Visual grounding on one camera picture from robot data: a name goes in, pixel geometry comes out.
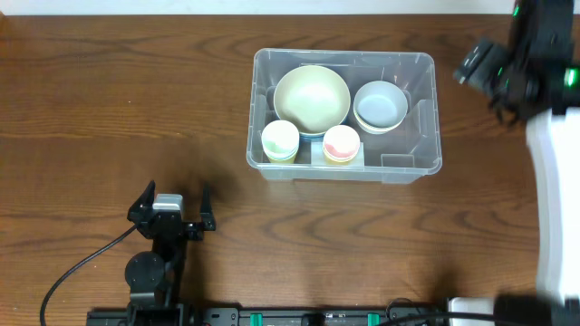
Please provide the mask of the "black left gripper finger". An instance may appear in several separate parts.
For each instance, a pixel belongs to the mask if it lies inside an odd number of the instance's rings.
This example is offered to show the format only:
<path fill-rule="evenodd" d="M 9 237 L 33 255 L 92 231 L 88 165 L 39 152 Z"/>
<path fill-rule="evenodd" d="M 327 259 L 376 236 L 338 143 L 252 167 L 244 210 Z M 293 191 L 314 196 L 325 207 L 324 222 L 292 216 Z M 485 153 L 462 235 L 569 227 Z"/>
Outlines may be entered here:
<path fill-rule="evenodd" d="M 151 180 L 141 195 L 130 206 L 127 219 L 131 222 L 149 221 L 153 216 L 153 203 L 155 199 L 155 181 Z"/>
<path fill-rule="evenodd" d="M 199 209 L 199 214 L 205 229 L 215 229 L 216 219 L 214 217 L 213 208 L 210 200 L 209 186 L 205 185 L 203 188 L 202 199 Z"/>

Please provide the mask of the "light blue cup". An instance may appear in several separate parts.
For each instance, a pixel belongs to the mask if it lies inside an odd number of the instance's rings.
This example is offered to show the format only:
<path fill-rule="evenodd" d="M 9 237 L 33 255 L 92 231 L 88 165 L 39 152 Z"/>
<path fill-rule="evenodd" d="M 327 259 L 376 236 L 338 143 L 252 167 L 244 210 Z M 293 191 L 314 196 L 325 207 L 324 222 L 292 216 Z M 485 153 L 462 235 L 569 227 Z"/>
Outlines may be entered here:
<path fill-rule="evenodd" d="M 269 150 L 269 149 L 264 149 L 264 153 L 266 154 L 267 158 L 268 157 L 270 157 L 270 158 L 288 158 L 291 156 L 296 156 L 297 152 L 298 152 L 298 148 L 295 148 L 291 151 L 281 152 L 281 153 L 274 152 L 274 151 Z"/>

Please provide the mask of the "yellow cup front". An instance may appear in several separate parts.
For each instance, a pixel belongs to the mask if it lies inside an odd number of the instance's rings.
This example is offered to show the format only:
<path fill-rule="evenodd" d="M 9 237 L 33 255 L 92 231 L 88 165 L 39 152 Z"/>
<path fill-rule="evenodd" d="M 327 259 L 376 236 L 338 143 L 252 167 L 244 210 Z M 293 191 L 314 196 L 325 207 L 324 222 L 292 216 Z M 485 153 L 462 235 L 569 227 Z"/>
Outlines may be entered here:
<path fill-rule="evenodd" d="M 268 160 L 272 164 L 294 164 L 295 156 L 291 156 L 288 158 L 270 158 L 270 157 L 268 157 Z"/>

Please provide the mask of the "yellow cup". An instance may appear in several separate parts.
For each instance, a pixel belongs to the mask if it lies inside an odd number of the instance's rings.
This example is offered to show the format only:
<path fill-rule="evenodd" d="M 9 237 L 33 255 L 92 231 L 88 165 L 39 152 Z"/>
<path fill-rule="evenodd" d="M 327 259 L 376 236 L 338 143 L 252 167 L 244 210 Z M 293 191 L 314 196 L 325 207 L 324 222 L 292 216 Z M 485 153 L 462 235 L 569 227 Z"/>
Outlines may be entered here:
<path fill-rule="evenodd" d="M 270 157 L 268 157 L 268 160 L 272 164 L 294 164 L 295 156 L 291 156 L 288 158 L 270 158 Z"/>
<path fill-rule="evenodd" d="M 333 156 L 324 155 L 324 160 L 329 165 L 336 166 L 348 166 L 355 161 L 356 156 L 350 156 L 348 158 L 336 158 Z"/>

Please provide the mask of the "cream cup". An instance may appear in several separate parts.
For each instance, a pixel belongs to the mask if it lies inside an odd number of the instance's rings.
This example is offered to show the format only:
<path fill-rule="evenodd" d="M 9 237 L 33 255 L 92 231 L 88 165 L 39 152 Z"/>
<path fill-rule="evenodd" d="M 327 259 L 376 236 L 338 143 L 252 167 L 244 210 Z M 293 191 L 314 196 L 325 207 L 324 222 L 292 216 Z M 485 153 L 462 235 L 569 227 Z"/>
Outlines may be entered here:
<path fill-rule="evenodd" d="M 300 134 L 298 128 L 290 121 L 275 120 L 267 124 L 262 131 L 263 149 L 274 152 L 291 151 L 299 147 Z"/>

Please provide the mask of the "small grey bowl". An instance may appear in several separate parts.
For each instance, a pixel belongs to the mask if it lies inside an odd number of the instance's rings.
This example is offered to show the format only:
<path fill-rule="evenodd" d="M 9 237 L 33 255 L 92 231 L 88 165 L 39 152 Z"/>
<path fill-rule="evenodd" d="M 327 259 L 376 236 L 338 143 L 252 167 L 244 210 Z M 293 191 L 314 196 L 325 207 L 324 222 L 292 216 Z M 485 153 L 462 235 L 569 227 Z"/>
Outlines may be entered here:
<path fill-rule="evenodd" d="M 388 81 L 364 84 L 353 100 L 353 113 L 357 112 L 365 122 L 379 128 L 404 120 L 408 109 L 403 90 Z"/>

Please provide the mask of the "pink cup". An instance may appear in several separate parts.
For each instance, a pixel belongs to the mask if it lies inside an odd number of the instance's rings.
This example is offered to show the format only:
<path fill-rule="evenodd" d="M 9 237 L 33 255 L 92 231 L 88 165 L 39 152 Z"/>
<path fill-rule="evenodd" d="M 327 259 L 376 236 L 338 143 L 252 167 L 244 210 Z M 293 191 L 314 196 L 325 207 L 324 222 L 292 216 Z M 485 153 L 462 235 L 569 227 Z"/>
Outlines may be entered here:
<path fill-rule="evenodd" d="M 324 155 L 336 158 L 348 158 L 350 156 L 356 156 L 360 147 L 360 136 L 357 131 L 350 126 L 337 125 L 331 127 L 324 134 Z"/>

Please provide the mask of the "small white bowl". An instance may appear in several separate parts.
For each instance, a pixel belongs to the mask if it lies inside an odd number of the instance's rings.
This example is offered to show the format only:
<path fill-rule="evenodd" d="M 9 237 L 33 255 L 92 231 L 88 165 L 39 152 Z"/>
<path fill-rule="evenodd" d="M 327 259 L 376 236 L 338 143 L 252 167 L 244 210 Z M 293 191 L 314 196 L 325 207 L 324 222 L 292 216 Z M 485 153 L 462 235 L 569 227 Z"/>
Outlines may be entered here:
<path fill-rule="evenodd" d="M 398 128 L 401 125 L 400 123 L 397 123 L 394 126 L 390 126 L 390 127 L 386 127 L 386 128 L 379 128 L 379 127 L 374 127 L 372 125 L 369 125 L 366 122 L 364 122 L 363 120 L 357 120 L 356 123 L 363 131 L 365 131 L 369 134 L 372 134 L 372 135 L 385 134 L 387 132 L 390 132 L 390 131 Z"/>

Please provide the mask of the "large cream bowl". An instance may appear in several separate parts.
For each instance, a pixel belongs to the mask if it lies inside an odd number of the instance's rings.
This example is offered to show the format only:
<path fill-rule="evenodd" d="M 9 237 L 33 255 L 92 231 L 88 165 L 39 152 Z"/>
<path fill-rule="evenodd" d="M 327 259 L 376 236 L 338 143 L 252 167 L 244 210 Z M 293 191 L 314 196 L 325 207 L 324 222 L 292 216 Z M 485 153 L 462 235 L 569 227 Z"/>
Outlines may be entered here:
<path fill-rule="evenodd" d="M 280 120 L 292 122 L 298 131 L 320 133 L 340 125 L 348 116 L 351 93 L 337 72 L 320 65 L 305 65 L 282 77 L 273 103 Z"/>

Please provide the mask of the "small yellow bowl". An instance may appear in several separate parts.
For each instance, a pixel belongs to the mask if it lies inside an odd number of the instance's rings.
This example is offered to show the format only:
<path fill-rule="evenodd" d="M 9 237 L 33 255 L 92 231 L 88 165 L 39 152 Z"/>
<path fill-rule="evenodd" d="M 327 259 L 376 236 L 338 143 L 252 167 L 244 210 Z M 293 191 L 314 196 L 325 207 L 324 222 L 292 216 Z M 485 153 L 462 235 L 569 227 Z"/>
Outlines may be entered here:
<path fill-rule="evenodd" d="M 403 120 L 400 120 L 400 121 L 396 122 L 394 125 L 392 125 L 390 127 L 379 128 L 379 127 L 374 127 L 374 126 L 368 124 L 367 122 L 365 122 L 357 112 L 355 112 L 353 115 L 355 117 L 355 120 L 356 120 L 357 125 L 363 131 L 365 131 L 367 133 L 370 133 L 370 134 L 375 134 L 375 135 L 384 134 L 384 133 L 387 133 L 387 132 L 389 132 L 389 131 L 391 131 L 393 129 L 396 129 L 403 122 Z"/>

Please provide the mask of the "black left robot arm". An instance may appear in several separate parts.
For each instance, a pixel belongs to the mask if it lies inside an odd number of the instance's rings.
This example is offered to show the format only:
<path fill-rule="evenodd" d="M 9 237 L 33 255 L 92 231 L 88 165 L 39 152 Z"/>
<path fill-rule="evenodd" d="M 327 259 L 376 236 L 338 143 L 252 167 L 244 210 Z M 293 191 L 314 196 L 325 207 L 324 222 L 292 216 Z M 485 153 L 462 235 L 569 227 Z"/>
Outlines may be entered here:
<path fill-rule="evenodd" d="M 188 325 L 194 320 L 179 289 L 188 242 L 203 240 L 217 226 L 209 188 L 203 188 L 197 222 L 185 221 L 183 211 L 183 196 L 156 194 L 153 181 L 128 210 L 127 219 L 152 242 L 149 251 L 134 255 L 125 267 L 129 326 Z"/>

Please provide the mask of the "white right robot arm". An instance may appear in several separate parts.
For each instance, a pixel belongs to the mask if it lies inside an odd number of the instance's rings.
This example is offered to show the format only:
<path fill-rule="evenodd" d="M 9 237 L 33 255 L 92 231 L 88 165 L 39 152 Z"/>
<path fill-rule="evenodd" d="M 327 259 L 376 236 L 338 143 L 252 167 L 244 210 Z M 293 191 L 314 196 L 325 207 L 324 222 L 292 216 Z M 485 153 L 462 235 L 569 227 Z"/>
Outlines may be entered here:
<path fill-rule="evenodd" d="M 517 0 L 507 45 L 481 40 L 454 77 L 526 126 L 536 175 L 539 256 L 533 294 L 456 297 L 447 325 L 579 322 L 579 63 L 574 0 Z"/>

